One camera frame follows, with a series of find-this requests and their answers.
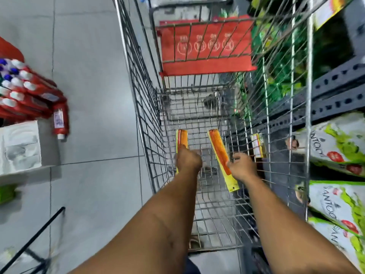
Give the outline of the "person's right hand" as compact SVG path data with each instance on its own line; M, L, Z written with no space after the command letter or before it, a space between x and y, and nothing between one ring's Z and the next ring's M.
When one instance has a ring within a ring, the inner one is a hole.
M258 178L258 172L255 162L252 157L242 152L236 152L233 154L233 161L239 161L239 170L237 172L231 172L232 176L236 180L240 180L243 183L248 184L255 178Z

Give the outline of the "black metal stand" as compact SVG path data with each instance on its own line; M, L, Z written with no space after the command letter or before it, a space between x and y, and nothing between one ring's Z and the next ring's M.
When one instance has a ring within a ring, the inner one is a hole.
M51 259L40 257L30 246L39 238L39 236L49 227L51 223L56 220L59 215L65 214L66 207L62 206L36 233L30 240L17 251L11 259L0 269L0 274L5 274L10 267L12 267L22 255L28 255L35 260L38 265L30 272L30 274L46 274L50 266Z

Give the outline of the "green packet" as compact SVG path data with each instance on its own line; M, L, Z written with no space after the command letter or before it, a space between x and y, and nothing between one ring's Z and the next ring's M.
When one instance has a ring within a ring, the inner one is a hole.
M0 186L0 205L10 202L16 198L15 184L1 185Z

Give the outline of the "small yellow red box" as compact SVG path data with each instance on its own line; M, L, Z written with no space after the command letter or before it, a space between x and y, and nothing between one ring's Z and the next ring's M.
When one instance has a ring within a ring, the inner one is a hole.
M251 135L253 154L255 158L265 159L267 157L265 140L261 133Z

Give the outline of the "person's right forearm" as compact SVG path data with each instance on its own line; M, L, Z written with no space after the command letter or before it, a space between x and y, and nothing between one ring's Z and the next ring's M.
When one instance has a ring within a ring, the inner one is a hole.
M260 177L250 174L241 180L248 189L262 248L273 274L361 274Z

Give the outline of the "red cart seat flap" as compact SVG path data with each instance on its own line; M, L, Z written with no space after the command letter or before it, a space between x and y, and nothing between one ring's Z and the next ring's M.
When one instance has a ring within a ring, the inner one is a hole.
M195 74L251 72L253 19L248 15L198 20L160 21L162 78Z

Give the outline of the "person's left forearm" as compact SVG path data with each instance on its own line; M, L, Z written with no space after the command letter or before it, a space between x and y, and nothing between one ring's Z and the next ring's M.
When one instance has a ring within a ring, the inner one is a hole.
M181 168L105 247L69 274L183 274L200 169Z

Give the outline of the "yellow orange box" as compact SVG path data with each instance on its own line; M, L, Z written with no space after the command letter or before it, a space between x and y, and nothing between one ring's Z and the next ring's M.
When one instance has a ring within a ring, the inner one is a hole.
M238 184L238 181L233 177L231 170L227 166L227 163L230 161L230 158L226 151L220 132L218 131L218 129L211 129L208 131L208 137L213 147L220 170L222 171L223 178L228 191L232 193L234 191L239 190L240 186Z
M189 144L188 144L188 131L184 130L184 129L178 129L176 130L176 156L175 159L177 158L177 154L179 152L180 147L184 146L185 149L189 150Z

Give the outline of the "person's left hand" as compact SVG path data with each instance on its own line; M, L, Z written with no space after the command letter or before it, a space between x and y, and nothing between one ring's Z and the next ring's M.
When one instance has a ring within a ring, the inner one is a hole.
M197 178L203 161L201 156L195 150L189 150L190 157L187 160L175 160L175 165L178 174L192 175Z

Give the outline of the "white cardboard box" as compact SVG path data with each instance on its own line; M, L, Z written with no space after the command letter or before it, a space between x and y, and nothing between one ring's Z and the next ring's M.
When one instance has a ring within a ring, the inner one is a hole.
M42 166L38 121L0 128L0 176Z

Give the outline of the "pile of green packets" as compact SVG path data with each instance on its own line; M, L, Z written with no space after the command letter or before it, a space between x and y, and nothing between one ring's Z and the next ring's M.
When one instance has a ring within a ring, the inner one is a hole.
M309 0L245 0L251 25L251 55L256 70L236 72L235 115L264 113L299 92L307 78Z

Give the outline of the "white green printed bag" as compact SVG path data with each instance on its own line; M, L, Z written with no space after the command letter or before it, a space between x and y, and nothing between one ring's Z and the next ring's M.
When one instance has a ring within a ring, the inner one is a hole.
M365 274L365 240L321 218L309 217L308 223L334 244L362 274Z
M309 144L307 130L292 132L285 140L293 154L305 155L309 161L347 175L365 179L365 113L352 111L313 125Z
M365 240L365 182L311 180L307 205L313 217Z

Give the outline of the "grey perforated metal shelf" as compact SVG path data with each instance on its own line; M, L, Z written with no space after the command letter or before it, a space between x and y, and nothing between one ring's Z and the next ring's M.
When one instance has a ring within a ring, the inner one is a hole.
M289 127L304 127L306 107L310 104L312 121L350 110L365 108L365 55L355 56L313 81L311 102L307 88L294 96L284 97L263 109L258 117L245 121L244 132L274 133Z

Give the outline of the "red white-capped single bottle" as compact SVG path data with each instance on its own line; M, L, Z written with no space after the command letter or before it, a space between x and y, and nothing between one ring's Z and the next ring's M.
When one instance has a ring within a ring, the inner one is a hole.
M69 114L66 102L54 104L53 110L53 131L60 141L66 140L69 135Z

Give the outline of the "yellow shelf label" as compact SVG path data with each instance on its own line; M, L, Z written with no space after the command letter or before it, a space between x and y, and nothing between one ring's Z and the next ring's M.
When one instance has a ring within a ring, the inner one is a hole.
M315 30L320 29L326 22L338 14L353 0L313 0L314 6L318 6L313 13L313 25Z

